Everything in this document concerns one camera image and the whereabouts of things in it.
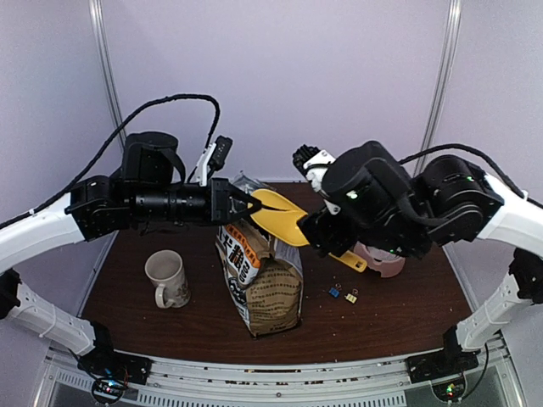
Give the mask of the yellow binder clip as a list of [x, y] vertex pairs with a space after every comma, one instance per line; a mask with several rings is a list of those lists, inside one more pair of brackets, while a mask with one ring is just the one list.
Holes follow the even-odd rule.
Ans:
[[353, 289], [350, 293], [347, 293], [344, 298], [350, 302], [351, 304], [355, 304], [357, 299], [359, 297], [359, 291], [357, 289]]

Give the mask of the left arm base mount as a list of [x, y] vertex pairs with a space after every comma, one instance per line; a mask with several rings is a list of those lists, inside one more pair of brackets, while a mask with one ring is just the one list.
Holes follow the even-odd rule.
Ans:
[[111, 406], [133, 390], [132, 385], [147, 383], [152, 360], [142, 356], [123, 354], [72, 354], [77, 368], [92, 379], [90, 394], [100, 406]]

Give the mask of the dog food bag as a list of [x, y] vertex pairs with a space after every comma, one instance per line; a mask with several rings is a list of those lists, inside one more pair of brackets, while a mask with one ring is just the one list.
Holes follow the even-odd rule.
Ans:
[[304, 276], [297, 248], [251, 219], [220, 226], [215, 245], [228, 292], [252, 337], [300, 324]]

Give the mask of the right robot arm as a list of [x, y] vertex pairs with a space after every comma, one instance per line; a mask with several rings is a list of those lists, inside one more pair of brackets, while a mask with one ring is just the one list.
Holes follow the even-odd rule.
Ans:
[[454, 144], [433, 148], [434, 159], [418, 176], [376, 141], [337, 158], [307, 145], [293, 155], [294, 167], [325, 203], [298, 223], [320, 255], [341, 256], [357, 243], [404, 258], [459, 241], [513, 247], [501, 285], [445, 334], [434, 364], [446, 375], [522, 309], [542, 301], [541, 206], [497, 167], [485, 171], [456, 150]]

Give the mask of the blue binder clip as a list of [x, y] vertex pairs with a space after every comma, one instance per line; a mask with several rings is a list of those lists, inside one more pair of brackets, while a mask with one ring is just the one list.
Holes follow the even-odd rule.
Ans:
[[334, 287], [331, 287], [330, 290], [329, 290], [329, 294], [334, 297], [334, 298], [338, 298], [340, 293], [342, 291], [342, 286], [340, 284], [336, 284]]

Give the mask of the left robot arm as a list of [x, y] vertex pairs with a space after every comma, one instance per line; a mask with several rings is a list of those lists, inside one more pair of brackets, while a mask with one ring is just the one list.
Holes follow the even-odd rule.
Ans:
[[22, 282], [14, 267], [51, 249], [91, 242], [114, 231], [152, 222], [224, 226], [252, 215], [262, 203], [225, 178], [189, 183], [177, 155], [177, 139], [158, 131], [131, 134], [120, 168], [93, 176], [23, 220], [1, 230], [1, 316], [39, 337], [87, 356], [103, 376], [114, 376], [122, 359], [109, 332], [49, 303]]

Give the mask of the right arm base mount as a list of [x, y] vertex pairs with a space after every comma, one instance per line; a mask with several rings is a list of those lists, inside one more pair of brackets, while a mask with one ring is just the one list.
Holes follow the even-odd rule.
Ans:
[[450, 356], [443, 349], [406, 359], [412, 384], [429, 382], [433, 395], [441, 402], [460, 402], [467, 394], [465, 373], [479, 366], [479, 352]]

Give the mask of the yellow plastic scoop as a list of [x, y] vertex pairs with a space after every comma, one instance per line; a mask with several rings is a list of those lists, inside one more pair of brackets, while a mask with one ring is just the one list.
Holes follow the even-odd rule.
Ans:
[[250, 216], [257, 226], [290, 246], [310, 246], [298, 226], [298, 221], [308, 215], [304, 209], [270, 189], [256, 189], [250, 196], [261, 202], [261, 209]]

